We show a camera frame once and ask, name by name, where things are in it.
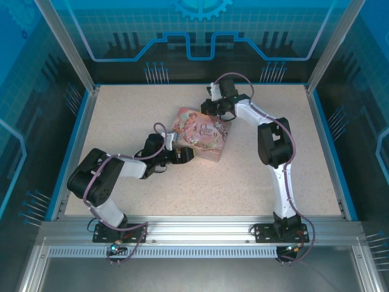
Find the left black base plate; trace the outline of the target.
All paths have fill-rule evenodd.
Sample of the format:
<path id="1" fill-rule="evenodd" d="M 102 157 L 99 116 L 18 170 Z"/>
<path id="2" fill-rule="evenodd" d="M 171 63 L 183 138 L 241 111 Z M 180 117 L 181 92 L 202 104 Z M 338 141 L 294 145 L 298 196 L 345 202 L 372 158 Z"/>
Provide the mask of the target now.
<path id="1" fill-rule="evenodd" d="M 97 223 L 94 228 L 92 242 L 114 243 L 117 240 L 121 240 L 123 243 L 137 243 L 144 229 L 137 228 L 131 231 L 120 232 L 110 229 L 102 223 Z"/>

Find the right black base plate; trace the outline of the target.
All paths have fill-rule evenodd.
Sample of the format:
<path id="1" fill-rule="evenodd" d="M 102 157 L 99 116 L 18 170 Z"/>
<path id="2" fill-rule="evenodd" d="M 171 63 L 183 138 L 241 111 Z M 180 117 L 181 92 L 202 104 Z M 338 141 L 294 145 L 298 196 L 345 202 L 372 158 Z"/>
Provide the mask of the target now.
<path id="1" fill-rule="evenodd" d="M 289 228 L 286 231 L 277 230 L 273 224 L 255 224 L 250 233 L 255 237 L 256 243 L 309 243 L 309 233 L 305 224 Z"/>

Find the grey metal tray panel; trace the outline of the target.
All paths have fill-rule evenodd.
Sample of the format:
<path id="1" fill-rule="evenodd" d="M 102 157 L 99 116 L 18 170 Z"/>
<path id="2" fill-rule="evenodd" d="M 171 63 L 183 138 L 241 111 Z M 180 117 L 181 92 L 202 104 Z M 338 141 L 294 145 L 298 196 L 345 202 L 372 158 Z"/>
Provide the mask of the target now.
<path id="1" fill-rule="evenodd" d="M 44 259 L 37 292 L 389 292 L 386 272 L 346 247 L 316 247 L 301 262 L 274 259 Z"/>

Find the aluminium frame post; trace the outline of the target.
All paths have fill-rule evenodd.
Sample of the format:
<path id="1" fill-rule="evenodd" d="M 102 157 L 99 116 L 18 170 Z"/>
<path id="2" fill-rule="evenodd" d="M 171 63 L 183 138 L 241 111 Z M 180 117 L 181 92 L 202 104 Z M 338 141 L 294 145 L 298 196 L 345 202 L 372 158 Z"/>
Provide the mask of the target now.
<path id="1" fill-rule="evenodd" d="M 88 93 L 96 95 L 97 86 L 51 1 L 34 0 L 34 3 L 39 8 L 42 16 L 57 39 L 63 52 L 67 56 L 67 59 L 70 61 L 75 73 L 78 75 L 78 78 L 85 89 Z"/>
<path id="2" fill-rule="evenodd" d="M 325 50 L 319 58 L 306 85 L 307 95 L 312 95 L 332 59 L 344 41 L 366 0 L 350 0 Z"/>

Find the aluminium frame beam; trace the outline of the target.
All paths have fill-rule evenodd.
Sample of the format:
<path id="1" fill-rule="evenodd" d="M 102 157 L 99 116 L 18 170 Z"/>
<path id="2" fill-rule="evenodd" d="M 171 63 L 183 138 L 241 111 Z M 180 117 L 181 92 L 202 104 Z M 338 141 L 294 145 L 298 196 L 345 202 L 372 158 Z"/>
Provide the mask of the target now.
<path id="1" fill-rule="evenodd" d="M 132 224 L 148 223 L 146 244 L 150 246 L 241 246 L 255 244 L 250 228 L 256 223 L 272 223 L 265 216 L 130 216 Z M 309 237 L 315 246 L 354 246 L 366 244 L 362 224 L 341 216 L 310 217 Z M 41 223 L 36 245 L 87 246 L 88 216 L 65 216 Z"/>

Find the pink illustrated tin box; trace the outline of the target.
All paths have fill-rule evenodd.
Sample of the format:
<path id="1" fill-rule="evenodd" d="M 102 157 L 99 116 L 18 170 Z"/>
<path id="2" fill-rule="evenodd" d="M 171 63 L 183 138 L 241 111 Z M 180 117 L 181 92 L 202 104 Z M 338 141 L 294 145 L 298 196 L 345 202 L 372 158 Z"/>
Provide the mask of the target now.
<path id="1" fill-rule="evenodd" d="M 189 147 L 195 156 L 219 162 L 231 122 L 189 108 L 180 108 L 171 130 L 177 133 L 176 147 Z"/>

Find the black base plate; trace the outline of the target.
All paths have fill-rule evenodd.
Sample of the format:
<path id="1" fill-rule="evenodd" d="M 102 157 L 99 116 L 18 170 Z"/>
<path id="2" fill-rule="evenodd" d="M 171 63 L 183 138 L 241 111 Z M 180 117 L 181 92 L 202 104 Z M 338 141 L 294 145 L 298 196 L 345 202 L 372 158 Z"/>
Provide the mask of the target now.
<path id="1" fill-rule="evenodd" d="M 110 229 L 102 223 L 97 223 L 94 228 L 92 242 L 114 243 L 117 240 L 121 240 L 123 243 L 137 243 L 144 229 L 137 228 L 131 231 L 120 232 Z"/>
<path id="2" fill-rule="evenodd" d="M 277 230 L 273 224 L 255 224 L 250 233 L 255 237 L 256 243 L 309 243 L 309 233 L 305 224 L 289 228 L 286 231 Z"/>

